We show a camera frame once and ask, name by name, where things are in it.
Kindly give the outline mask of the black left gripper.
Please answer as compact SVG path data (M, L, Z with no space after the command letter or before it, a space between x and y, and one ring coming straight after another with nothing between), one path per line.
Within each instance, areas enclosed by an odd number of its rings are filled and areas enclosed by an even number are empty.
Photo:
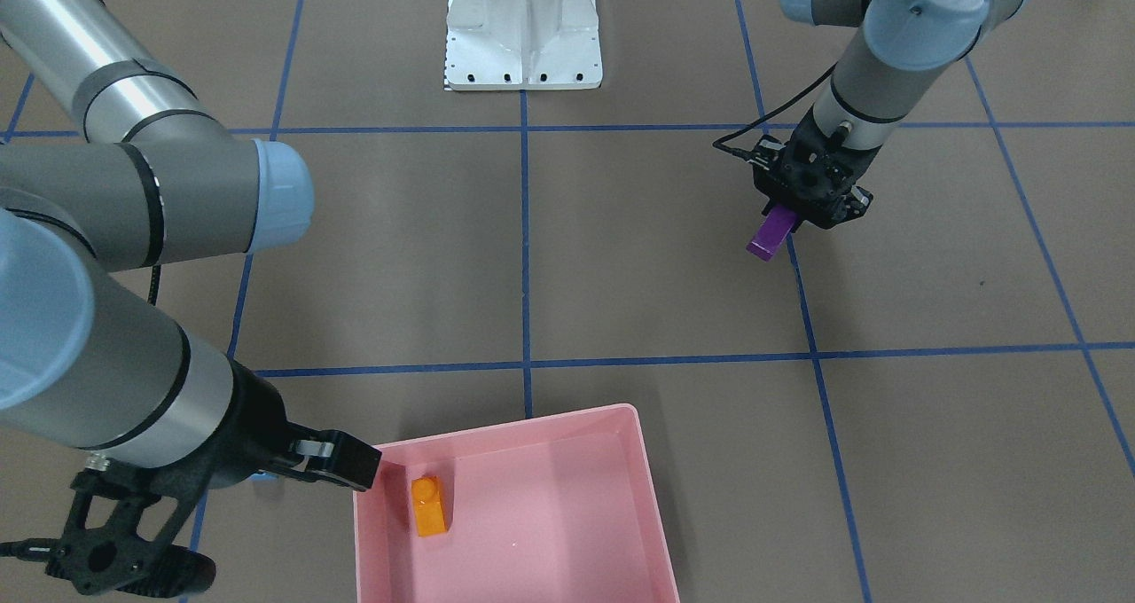
M794 213L794 227L807 221L819 231L863 218L874 195L857 185L874 162L873 150L835 145L810 125L797 129L782 144L762 136L753 146L754 186L767 203L760 213L787 208Z

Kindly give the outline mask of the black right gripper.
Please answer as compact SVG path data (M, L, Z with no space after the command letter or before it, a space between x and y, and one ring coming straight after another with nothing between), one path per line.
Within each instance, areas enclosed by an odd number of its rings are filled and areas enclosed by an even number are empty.
M380 450L340 430L293 424L269 382L234 365L235 396L218 432L184 460L154 469L111 461L70 483L74 499L45 573L82 595L180 598L215 583L215 562L176 543L207 491L267 471L295 481L371 489Z

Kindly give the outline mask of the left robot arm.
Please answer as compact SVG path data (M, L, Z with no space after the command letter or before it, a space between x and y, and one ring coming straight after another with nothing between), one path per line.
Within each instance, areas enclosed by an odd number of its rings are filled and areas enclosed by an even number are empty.
M779 0L791 20L855 30L790 139L763 136L754 183L767 215L823 231L866 215L858 185L934 82L1029 0Z

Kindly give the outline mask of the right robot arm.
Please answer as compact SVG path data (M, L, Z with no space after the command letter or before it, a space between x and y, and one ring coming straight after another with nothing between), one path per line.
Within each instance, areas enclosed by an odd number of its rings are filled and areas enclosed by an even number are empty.
M207 491L260 471L365 491L380 451L291 422L114 273L296 242L311 176L292 146L232 137L103 0L3 0L3 42L85 139L3 146L3 425L89 454L59 536L3 556L82 595L191 596L215 562L176 537Z

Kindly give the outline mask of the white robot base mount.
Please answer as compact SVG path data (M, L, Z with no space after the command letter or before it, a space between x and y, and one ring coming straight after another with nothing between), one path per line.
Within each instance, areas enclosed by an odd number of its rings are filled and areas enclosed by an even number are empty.
M595 90L603 84L597 0L447 0L446 28L446 90Z

